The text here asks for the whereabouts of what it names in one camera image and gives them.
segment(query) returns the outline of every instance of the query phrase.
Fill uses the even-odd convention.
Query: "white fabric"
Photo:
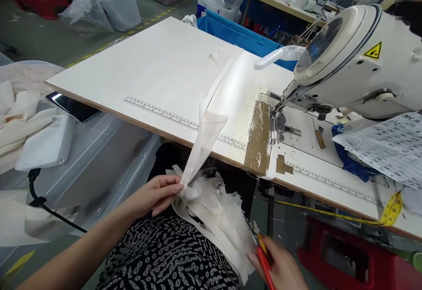
[[[181,218],[193,224],[222,251],[242,283],[246,284],[248,275],[254,271],[246,253],[254,249],[254,244],[240,207],[242,201],[237,193],[226,194],[220,175],[206,179],[200,172],[229,119],[224,113],[225,109],[220,106],[221,100],[215,97],[216,91],[242,52],[239,50],[229,57],[224,65],[218,52],[211,55],[218,66],[218,72],[199,108],[200,128],[185,171],[182,173],[178,166],[173,166],[174,173],[182,177],[180,183],[184,185],[173,207]],[[200,218],[205,226],[194,221],[190,214]]]
[[[196,23],[196,16],[195,15],[186,15],[183,17],[182,22],[185,24],[191,25],[195,28],[198,28],[198,24]]]
[[[36,111],[53,92],[44,81],[64,69],[46,62],[28,63],[0,67],[0,174],[14,168],[27,136],[50,124],[58,113],[56,108]]]
[[[41,208],[26,205],[27,190],[0,191],[0,247],[14,247],[48,242],[37,238],[63,222]],[[69,221],[76,219],[74,208],[56,210]]]
[[[181,169],[176,165],[173,170],[166,170],[166,173],[182,175]],[[221,250],[245,285],[248,275],[254,271],[246,254],[253,251],[255,245],[240,208],[240,196],[237,193],[226,194],[219,173],[216,173],[215,178],[206,179],[198,172],[193,182],[194,187],[200,188],[200,197],[194,200],[176,198],[173,208],[181,218],[194,225]],[[192,216],[198,217],[204,226]]]

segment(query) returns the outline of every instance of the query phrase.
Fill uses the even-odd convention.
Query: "smartphone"
[[[47,95],[46,98],[50,102],[60,107],[62,110],[66,111],[67,113],[75,117],[81,123],[84,123],[90,120],[91,118],[93,118],[98,113],[101,113],[101,111],[93,107],[90,107],[81,102],[75,101],[58,92],[51,93]]]

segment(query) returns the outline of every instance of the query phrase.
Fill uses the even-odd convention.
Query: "woman's left hand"
[[[152,210],[153,217],[163,212],[183,189],[177,175],[156,176],[132,194],[120,206],[120,210],[135,219]]]

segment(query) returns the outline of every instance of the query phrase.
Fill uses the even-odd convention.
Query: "black and white patterned fabric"
[[[108,255],[97,289],[239,289],[228,261],[180,217],[134,224]]]

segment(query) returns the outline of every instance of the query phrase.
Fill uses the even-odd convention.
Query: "black cable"
[[[33,207],[41,207],[42,209],[44,209],[45,211],[49,212],[51,215],[55,216],[56,218],[58,218],[59,220],[62,220],[63,222],[65,222],[66,224],[72,226],[73,228],[86,233],[87,230],[76,225],[75,223],[72,223],[71,221],[69,221],[68,219],[66,219],[65,217],[61,216],[60,214],[58,214],[57,212],[53,211],[52,209],[50,209],[49,207],[45,206],[44,203],[46,202],[46,198],[45,197],[39,197],[36,193],[35,193],[35,189],[34,189],[34,182],[36,177],[38,177],[38,175],[40,174],[40,168],[37,169],[32,169],[29,173],[28,173],[28,178],[29,178],[29,191],[31,193],[32,198],[34,199],[29,205],[33,206]]]

